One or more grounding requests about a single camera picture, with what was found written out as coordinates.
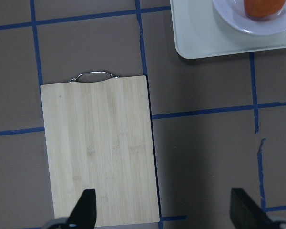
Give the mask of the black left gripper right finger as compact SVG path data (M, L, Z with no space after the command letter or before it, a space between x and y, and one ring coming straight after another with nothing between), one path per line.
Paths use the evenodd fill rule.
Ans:
M230 220L236 229L286 229L286 220L272 220L242 188L231 189Z

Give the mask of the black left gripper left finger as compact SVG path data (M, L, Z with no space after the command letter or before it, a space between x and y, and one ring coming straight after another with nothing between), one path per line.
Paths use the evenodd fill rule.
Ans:
M96 191L86 189L68 218L51 220L45 229L93 229L97 220Z

